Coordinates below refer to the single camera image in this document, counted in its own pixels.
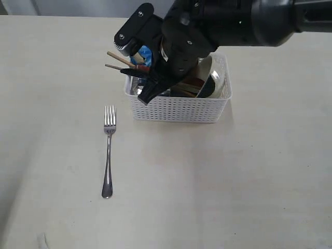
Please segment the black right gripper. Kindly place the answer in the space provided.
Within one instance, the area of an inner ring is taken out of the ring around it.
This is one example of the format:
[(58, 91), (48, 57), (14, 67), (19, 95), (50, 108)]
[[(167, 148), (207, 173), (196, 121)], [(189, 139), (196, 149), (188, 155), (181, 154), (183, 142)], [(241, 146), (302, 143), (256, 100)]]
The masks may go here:
[(120, 70), (127, 76), (148, 78), (137, 97), (145, 105), (187, 76), (199, 58), (217, 49), (203, 10), (169, 10), (164, 18), (152, 13), (147, 23), (147, 46), (154, 59), (150, 73), (132, 68)]

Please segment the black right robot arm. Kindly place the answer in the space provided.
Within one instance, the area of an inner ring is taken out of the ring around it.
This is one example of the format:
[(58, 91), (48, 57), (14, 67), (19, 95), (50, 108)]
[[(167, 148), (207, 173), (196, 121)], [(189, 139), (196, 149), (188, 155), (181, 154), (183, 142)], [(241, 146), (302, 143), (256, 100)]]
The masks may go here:
[(166, 16), (141, 4), (114, 37), (132, 56), (152, 52), (139, 100), (148, 104), (221, 46), (277, 47), (294, 33), (331, 32), (331, 1), (175, 1)]

